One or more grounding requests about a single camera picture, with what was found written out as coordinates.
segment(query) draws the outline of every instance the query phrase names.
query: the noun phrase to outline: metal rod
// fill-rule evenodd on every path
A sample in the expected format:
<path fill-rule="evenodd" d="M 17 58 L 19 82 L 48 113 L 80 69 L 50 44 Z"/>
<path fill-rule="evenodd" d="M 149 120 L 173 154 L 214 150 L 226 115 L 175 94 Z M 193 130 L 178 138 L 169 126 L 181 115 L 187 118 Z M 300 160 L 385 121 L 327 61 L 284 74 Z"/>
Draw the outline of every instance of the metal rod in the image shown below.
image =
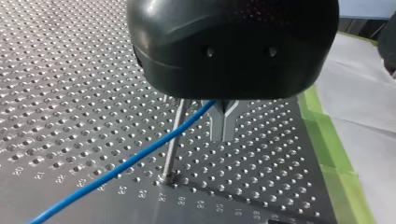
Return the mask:
<path fill-rule="evenodd" d="M 173 130 L 175 130 L 180 124 L 184 122 L 184 119 L 186 118 L 186 111 L 189 107 L 189 100 L 185 99 L 180 99 L 180 104 L 177 108 L 176 116 L 175 116 L 175 122 L 174 122 L 174 127 Z M 166 153 L 166 160 L 165 160 L 165 166 L 163 167 L 163 173 L 161 174 L 159 180 L 163 184 L 170 184 L 173 181 L 173 167 L 174 167 L 174 162 L 175 162 L 175 156 L 177 154 L 177 146 L 178 146 L 178 140 L 180 139 L 180 136 L 172 139 L 169 142 L 169 148 L 168 152 Z"/>

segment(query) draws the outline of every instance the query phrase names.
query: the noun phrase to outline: green edge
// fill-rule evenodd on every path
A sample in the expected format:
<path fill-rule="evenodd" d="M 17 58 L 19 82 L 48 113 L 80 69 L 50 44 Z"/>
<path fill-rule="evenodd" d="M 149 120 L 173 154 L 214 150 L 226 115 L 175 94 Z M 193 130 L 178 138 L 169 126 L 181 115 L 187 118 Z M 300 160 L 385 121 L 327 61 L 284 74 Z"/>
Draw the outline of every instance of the green edge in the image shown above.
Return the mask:
<path fill-rule="evenodd" d="M 322 113 L 315 87 L 299 96 L 304 123 L 317 154 L 339 224 L 373 224 L 358 175 L 347 157 L 330 117 Z"/>

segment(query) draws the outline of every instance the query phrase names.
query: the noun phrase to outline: engraved number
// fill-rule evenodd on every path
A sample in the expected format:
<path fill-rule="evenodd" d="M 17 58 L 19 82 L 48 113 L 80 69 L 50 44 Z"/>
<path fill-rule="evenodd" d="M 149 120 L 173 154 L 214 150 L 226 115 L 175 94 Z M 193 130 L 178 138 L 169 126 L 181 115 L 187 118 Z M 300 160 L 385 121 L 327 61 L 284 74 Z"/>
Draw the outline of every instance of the engraved number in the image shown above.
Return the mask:
<path fill-rule="evenodd" d="M 166 201 L 166 195 L 160 193 L 160 196 L 158 197 L 159 202 L 165 202 Z"/>
<path fill-rule="evenodd" d="M 198 203 L 197 204 L 197 208 L 200 208 L 200 209 L 204 209 L 205 208 L 205 202 L 204 201 L 198 201 L 197 203 Z"/>
<path fill-rule="evenodd" d="M 253 218 L 262 219 L 262 217 L 260 216 L 260 212 L 259 211 L 253 211 Z"/>
<path fill-rule="evenodd" d="M 58 184 L 62 184 L 64 182 L 65 178 L 66 178 L 66 175 L 58 175 L 58 178 L 55 180 L 55 182 Z"/>
<path fill-rule="evenodd" d="M 147 191 L 145 189 L 139 190 L 138 198 L 146 198 Z"/>
<path fill-rule="evenodd" d="M 37 172 L 37 174 L 35 175 L 35 179 L 42 179 L 45 173 L 42 172 Z"/>
<path fill-rule="evenodd" d="M 186 198 L 185 197 L 178 197 L 177 204 L 186 205 Z"/>
<path fill-rule="evenodd" d="M 224 205 L 222 205 L 221 203 L 216 204 L 216 212 L 223 212 L 224 211 Z"/>
<path fill-rule="evenodd" d="M 80 179 L 80 180 L 78 181 L 77 187 L 79 187 L 79 188 L 84 187 L 86 182 L 87 182 L 86 179 Z"/>
<path fill-rule="evenodd" d="M 242 209 L 236 208 L 234 214 L 239 217 L 242 216 Z"/>
<path fill-rule="evenodd" d="M 22 173 L 23 167 L 17 167 L 15 168 L 15 171 L 12 172 L 14 175 L 20 175 Z"/>
<path fill-rule="evenodd" d="M 127 190 L 126 187 L 120 186 L 119 194 L 125 194 L 126 190 Z"/>

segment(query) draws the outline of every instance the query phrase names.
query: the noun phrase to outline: white fabric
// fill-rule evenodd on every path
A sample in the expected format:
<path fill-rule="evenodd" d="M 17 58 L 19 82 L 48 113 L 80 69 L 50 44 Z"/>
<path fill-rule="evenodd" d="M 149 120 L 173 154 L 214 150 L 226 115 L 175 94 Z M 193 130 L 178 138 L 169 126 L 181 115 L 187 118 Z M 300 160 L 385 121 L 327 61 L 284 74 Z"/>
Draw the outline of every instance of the white fabric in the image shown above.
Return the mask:
<path fill-rule="evenodd" d="M 376 222 L 395 223 L 396 82 L 376 47 L 338 35 L 316 87 Z"/>
<path fill-rule="evenodd" d="M 371 43 L 338 35 L 315 85 L 326 114 L 396 132 L 396 81 Z"/>
<path fill-rule="evenodd" d="M 394 224 L 396 133 L 332 119 L 376 223 Z"/>

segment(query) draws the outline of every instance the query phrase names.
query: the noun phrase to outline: black plastic cover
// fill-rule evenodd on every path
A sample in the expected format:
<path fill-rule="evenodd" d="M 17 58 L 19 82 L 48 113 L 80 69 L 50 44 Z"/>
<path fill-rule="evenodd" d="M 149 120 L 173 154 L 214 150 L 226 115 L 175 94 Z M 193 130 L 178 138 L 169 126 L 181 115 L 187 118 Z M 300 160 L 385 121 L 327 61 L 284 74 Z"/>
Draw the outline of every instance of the black plastic cover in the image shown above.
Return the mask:
<path fill-rule="evenodd" d="M 337 0 L 128 0 L 138 61 L 157 90 L 191 99 L 276 99 L 318 77 Z"/>

